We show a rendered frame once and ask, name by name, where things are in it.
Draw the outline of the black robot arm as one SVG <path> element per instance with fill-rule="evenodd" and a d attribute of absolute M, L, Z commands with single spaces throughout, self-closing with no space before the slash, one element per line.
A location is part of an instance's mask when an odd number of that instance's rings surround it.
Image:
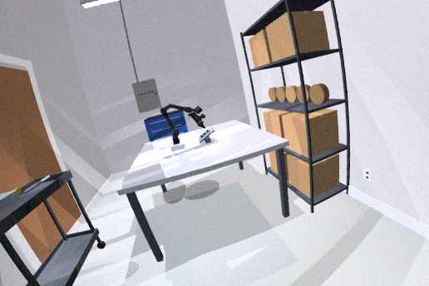
<path fill-rule="evenodd" d="M 170 127 L 174 133 L 172 136 L 173 143 L 174 143 L 174 145 L 178 145 L 180 143 L 180 139 L 178 138 L 179 131 L 178 131 L 177 127 L 174 126 L 172 120 L 170 119 L 170 117 L 168 116 L 168 113 L 167 113 L 167 110 L 170 109 L 171 107 L 185 111 L 185 112 L 188 112 L 189 113 L 188 116 L 191 116 L 193 119 L 197 116 L 195 114 L 195 112 L 199 114 L 203 110 L 199 106 L 197 106 L 195 109 L 192 109 L 189 106 L 178 106 L 178 105 L 175 105 L 172 103 L 170 103 L 169 105 L 167 105 L 165 107 L 161 107 L 160 113 L 166 118 L 166 120 L 168 121 L 168 123 L 169 123 L 169 125 L 170 125 Z M 199 118 L 200 118 L 200 120 L 205 118 L 205 114 L 201 114 L 201 116 L 199 116 Z"/>

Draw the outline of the lavender switch panel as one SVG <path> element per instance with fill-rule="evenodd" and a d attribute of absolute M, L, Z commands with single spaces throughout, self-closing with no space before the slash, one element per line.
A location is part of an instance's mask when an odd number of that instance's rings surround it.
<path fill-rule="evenodd" d="M 210 142 L 211 142 L 211 140 L 210 140 L 209 135 L 211 135 L 214 131 L 215 131 L 215 130 L 214 130 L 212 127 L 210 127 L 207 131 L 205 131 L 205 133 L 204 133 L 204 134 L 202 134 L 202 135 L 199 137 L 199 141 L 200 141 L 200 143 L 201 143 L 202 141 L 205 141 L 205 144 L 210 143 Z"/>

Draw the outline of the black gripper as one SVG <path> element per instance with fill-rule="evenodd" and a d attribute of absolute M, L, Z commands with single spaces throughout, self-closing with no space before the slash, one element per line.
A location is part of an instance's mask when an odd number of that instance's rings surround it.
<path fill-rule="evenodd" d="M 205 129 L 205 126 L 204 126 L 204 122 L 202 121 L 202 120 L 200 120 L 200 118 L 198 117 L 198 116 L 196 116 L 195 118 L 194 118 L 194 121 L 197 123 L 197 125 L 198 126 L 200 126 L 200 127 L 202 127 L 202 128 L 204 128 Z"/>

